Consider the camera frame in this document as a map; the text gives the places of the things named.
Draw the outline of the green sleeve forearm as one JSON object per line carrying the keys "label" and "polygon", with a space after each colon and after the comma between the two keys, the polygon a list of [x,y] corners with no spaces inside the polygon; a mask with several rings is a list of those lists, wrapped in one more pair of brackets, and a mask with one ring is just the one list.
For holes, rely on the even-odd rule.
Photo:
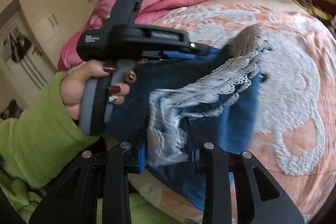
{"label": "green sleeve forearm", "polygon": [[24,222],[42,201],[36,190],[98,140],[84,135],[68,115],[59,91],[66,77],[54,75],[20,118],[1,121],[1,189]]}

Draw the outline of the left hand red nails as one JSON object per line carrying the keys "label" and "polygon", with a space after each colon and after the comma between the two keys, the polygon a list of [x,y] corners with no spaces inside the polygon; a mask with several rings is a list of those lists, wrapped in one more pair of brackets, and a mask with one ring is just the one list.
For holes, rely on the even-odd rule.
{"label": "left hand red nails", "polygon": [[[118,68],[113,64],[91,60],[77,66],[60,84],[60,97],[67,113],[73,120],[79,120],[80,102],[86,82],[91,78],[103,78],[115,73]],[[137,76],[133,70],[123,74],[123,80],[108,87],[108,102],[120,105],[130,92],[130,84]]]}

